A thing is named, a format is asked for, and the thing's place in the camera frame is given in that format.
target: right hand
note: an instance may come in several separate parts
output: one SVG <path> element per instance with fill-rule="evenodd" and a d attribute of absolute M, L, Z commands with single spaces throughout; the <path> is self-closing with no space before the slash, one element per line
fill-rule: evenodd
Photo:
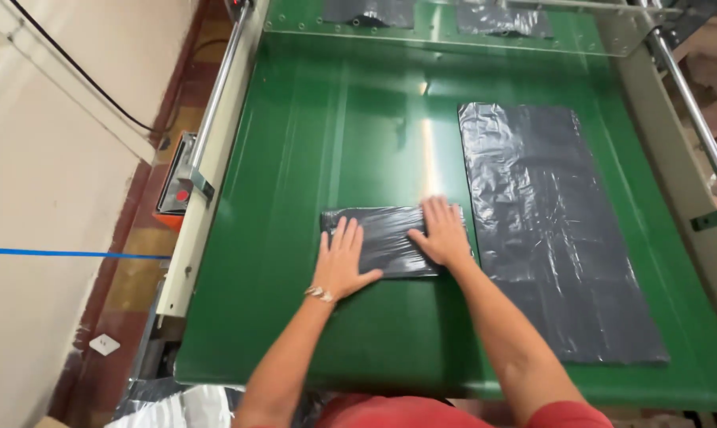
<path fill-rule="evenodd" d="M 428 236 L 411 229 L 409 237 L 435 263 L 450 268 L 451 264 L 472 260 L 458 204 L 449 206 L 446 197 L 430 197 L 421 201 L 421 211 Z"/>

